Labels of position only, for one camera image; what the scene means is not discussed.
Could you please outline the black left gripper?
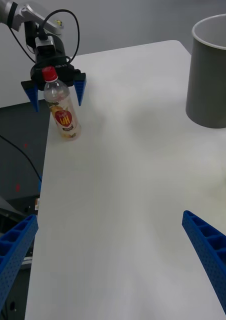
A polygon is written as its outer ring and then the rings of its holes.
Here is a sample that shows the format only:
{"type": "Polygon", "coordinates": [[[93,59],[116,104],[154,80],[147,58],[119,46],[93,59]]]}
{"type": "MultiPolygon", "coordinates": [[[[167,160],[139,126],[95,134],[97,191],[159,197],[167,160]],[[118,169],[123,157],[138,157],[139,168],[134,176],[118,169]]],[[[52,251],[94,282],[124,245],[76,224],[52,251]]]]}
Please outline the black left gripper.
{"type": "Polygon", "coordinates": [[[87,78],[85,73],[79,73],[74,79],[74,67],[70,64],[70,58],[68,56],[53,56],[53,57],[41,57],[37,60],[35,65],[30,70],[31,80],[22,81],[21,86],[26,93],[29,101],[33,105],[36,112],[40,111],[38,87],[37,84],[43,84],[44,78],[42,70],[45,67],[54,67],[58,75],[58,78],[65,84],[73,84],[78,100],[78,105],[82,105],[87,78]]]}

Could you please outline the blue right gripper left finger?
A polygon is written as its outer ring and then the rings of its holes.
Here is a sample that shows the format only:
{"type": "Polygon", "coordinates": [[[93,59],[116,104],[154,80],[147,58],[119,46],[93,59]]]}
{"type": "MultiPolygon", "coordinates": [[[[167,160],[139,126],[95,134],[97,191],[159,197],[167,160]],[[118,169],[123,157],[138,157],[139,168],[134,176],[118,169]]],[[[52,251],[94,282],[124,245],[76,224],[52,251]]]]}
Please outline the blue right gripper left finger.
{"type": "Polygon", "coordinates": [[[32,214],[0,237],[0,313],[38,228],[32,214]]]}

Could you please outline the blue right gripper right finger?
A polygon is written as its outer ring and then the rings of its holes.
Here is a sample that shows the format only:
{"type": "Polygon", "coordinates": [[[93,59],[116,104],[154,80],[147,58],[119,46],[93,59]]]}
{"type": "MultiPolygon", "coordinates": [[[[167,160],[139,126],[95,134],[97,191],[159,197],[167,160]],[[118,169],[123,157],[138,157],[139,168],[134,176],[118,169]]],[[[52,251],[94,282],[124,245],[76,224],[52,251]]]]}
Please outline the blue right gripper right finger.
{"type": "Polygon", "coordinates": [[[226,315],[226,236],[185,210],[184,228],[226,315]]]}

